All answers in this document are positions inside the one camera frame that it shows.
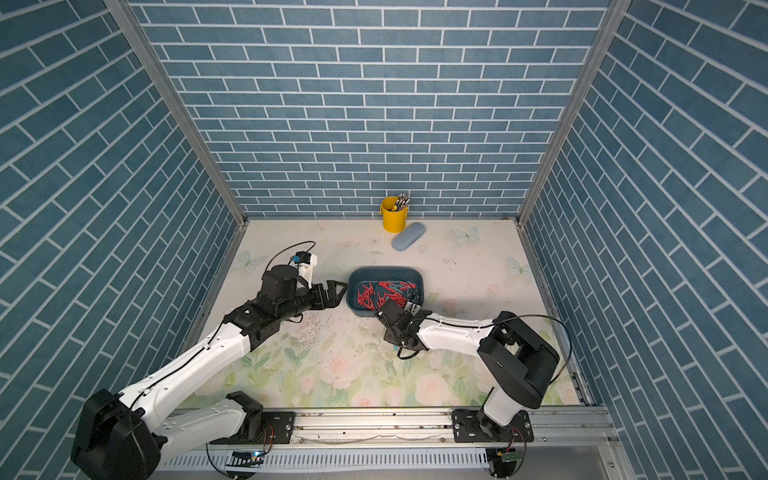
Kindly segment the teal plastic storage box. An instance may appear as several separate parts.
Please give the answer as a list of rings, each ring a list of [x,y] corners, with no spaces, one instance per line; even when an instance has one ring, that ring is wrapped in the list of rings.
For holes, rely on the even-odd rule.
[[[388,300],[400,307],[408,302],[422,305],[425,300],[423,277],[407,267],[361,267],[349,277],[346,299],[351,311],[360,317],[374,316]]]

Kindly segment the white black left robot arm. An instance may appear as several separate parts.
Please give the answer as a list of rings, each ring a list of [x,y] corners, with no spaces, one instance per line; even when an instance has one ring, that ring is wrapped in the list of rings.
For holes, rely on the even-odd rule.
[[[306,311],[337,307],[347,284],[314,283],[309,268],[278,265],[262,276],[257,296],[228,313],[213,333],[176,359],[117,393],[95,392],[79,416],[71,460],[91,479],[147,479],[156,468],[216,441],[288,441],[290,430],[264,417],[263,405],[235,391],[180,416],[177,407],[225,367]]]

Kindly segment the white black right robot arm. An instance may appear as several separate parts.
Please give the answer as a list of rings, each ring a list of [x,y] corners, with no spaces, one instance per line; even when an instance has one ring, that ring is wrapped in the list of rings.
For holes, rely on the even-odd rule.
[[[535,410],[553,379],[560,355],[520,316],[500,312],[494,319],[463,320],[427,309],[417,311],[386,301],[376,312],[385,327],[384,340],[400,352],[445,350],[479,359],[494,380],[482,407],[453,414],[454,440],[524,441],[513,420],[523,410]]]

